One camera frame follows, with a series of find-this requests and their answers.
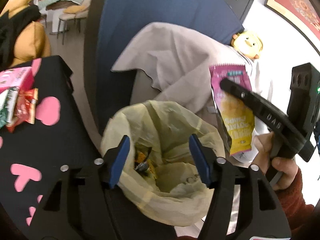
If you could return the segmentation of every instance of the human hand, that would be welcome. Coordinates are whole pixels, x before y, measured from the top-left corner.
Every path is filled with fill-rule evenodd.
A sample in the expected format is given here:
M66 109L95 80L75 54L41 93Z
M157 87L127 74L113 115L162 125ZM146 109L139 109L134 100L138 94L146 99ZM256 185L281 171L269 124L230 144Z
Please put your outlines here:
M253 143L258 149L258 154L252 164L260 167L263 174L266 174L270 166L270 150L272 148L272 137L274 133L261 134L253 138ZM273 190L288 188L293 182L298 172L298 166L294 160L276 157L272 160L271 165L277 170L282 171L283 175L279 181L272 187Z

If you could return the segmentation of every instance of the snack wrapper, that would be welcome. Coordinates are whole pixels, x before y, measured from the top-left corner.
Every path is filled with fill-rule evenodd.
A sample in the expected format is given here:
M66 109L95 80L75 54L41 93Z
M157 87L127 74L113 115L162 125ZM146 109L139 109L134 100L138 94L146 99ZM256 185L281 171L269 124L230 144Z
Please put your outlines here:
M38 100L38 89L28 91L19 91L17 104L14 109L14 117L6 127L9 132L13 133L15 127L23 122L35 123L35 109Z
M12 87L0 94L0 128L12 121L18 92L18 87Z
M148 153L143 153L139 150L136 152L135 157L135 168L134 170L137 171L142 177L149 177L156 179L156 171L152 164L152 161L149 160L151 148L148 149Z
M251 150L254 115L244 103L227 94L220 88L224 78L252 90L244 65L213 65L209 67L214 101L221 113L222 120L232 139L230 155Z
M31 67L19 67L0 72L0 93L18 87L22 91L31 89L34 82Z

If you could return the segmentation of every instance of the metal rivet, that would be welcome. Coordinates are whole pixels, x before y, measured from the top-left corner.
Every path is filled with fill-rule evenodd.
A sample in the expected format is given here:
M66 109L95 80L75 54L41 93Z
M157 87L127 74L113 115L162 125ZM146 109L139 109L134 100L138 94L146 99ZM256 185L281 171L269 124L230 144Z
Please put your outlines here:
M103 159L102 159L102 158L95 159L95 160L94 160L94 164L96 164L96 165L101 165L101 164L103 164Z
M258 171L258 170L259 170L259 166L256 165L256 164L252 164L250 167L251 167L251 169L252 169L253 171Z
M69 170L69 166L68 165L62 165L60 167L60 171L67 171L67 170Z
M227 161L226 161L226 159L225 158L222 158L222 157L218 157L217 158L217 163L219 163L219 164L225 164Z

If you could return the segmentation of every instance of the pink box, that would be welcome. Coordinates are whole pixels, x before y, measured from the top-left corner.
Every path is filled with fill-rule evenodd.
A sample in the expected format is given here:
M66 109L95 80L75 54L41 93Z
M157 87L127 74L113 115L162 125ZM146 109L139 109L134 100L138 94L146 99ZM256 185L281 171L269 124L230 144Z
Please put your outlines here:
M0 72L0 93L10 87L19 87L26 91L31 89L34 82L31 67L19 67Z

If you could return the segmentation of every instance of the pink heart pattern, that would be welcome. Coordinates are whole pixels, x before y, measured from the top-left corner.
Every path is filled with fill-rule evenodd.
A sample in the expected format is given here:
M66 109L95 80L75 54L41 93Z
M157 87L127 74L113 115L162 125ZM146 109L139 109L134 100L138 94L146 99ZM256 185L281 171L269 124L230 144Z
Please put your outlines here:
M39 196L37 197L37 201L38 201L38 203L40 203L40 201L41 201L42 197L43 197L43 195L39 195Z
M22 164L12 164L10 171L13 175L18 175L14 182L14 188L17 192L21 192L29 180L40 181L42 178L40 171Z
M60 101L55 97L46 97L36 108L36 119L45 125L54 125L60 119Z
M32 65L31 65L31 72L32 72L32 75L35 76L40 68L40 65L41 65L41 61L42 59L41 58L36 58L32 61Z
M36 212L36 208L35 207L29 207L29 213L30 213L30 216L29 218L26 218L26 222L27 222L27 225L30 226L31 224L31 221L33 219L33 215L35 214Z

